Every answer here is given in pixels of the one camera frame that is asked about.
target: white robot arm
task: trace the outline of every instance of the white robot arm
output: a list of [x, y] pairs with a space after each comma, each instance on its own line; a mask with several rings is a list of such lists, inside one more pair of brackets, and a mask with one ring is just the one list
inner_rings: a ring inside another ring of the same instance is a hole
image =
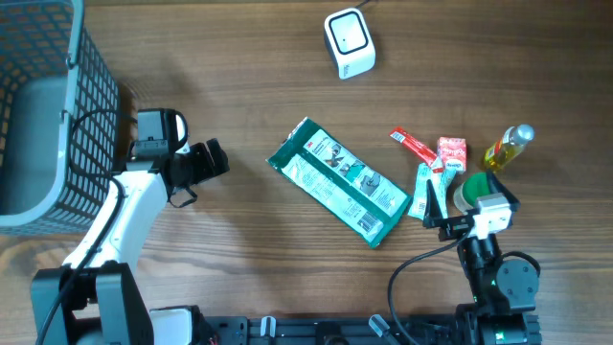
[[[194, 202], [190, 187], [227, 172], [227, 157], [216, 139], [190, 147], [178, 111], [141, 110], [138, 121], [138, 140], [114, 175], [117, 185], [109, 184], [90, 230], [62, 267], [39, 270], [34, 277], [37, 344], [209, 343], [210, 330], [197, 307], [147, 312], [131, 272], [170, 198], [186, 190], [192, 199], [178, 207]], [[71, 311], [88, 303], [99, 304], [100, 317], [78, 320]]]

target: green package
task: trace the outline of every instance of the green package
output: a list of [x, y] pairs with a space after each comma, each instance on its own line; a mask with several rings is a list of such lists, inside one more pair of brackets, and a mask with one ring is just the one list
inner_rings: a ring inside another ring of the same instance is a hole
[[294, 128], [268, 163], [345, 222], [371, 248], [381, 243], [411, 201], [397, 185], [309, 118]]

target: wooden table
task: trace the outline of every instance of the wooden table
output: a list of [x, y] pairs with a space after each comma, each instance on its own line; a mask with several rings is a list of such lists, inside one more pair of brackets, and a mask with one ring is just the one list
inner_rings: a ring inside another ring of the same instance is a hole
[[[137, 107], [180, 109], [191, 140], [216, 137], [231, 171], [168, 207], [136, 272], [148, 308], [205, 315], [387, 313], [402, 261], [440, 246], [404, 218], [372, 250], [265, 159], [305, 116], [413, 193], [419, 160], [387, 136], [436, 146], [466, 138], [469, 172], [509, 126], [536, 138], [500, 174], [522, 201], [499, 236], [543, 266], [537, 313], [547, 344], [613, 336], [613, 6], [599, 2], [382, 0], [364, 8], [375, 69], [336, 76], [323, 21], [349, 3], [91, 7], [86, 26]], [[0, 342], [30, 344], [30, 282], [81, 236], [0, 239]], [[453, 312], [471, 301], [456, 254], [397, 280], [397, 308]]]

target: oil bottle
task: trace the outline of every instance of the oil bottle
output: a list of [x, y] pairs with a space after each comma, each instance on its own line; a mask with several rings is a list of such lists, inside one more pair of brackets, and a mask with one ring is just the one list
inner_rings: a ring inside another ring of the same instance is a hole
[[483, 158], [485, 169], [498, 172], [521, 153], [532, 139], [534, 139], [534, 129], [530, 125], [510, 127], [502, 139], [486, 151]]

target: gray basket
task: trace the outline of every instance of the gray basket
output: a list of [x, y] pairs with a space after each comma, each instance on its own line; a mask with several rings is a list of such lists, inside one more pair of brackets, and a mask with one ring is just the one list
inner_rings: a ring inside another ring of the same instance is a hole
[[[85, 112], [118, 109], [119, 91], [83, 27], [82, 0], [0, 4], [0, 235], [86, 231], [108, 181], [68, 168], [68, 136]], [[70, 150], [108, 173], [117, 117], [97, 114]]]

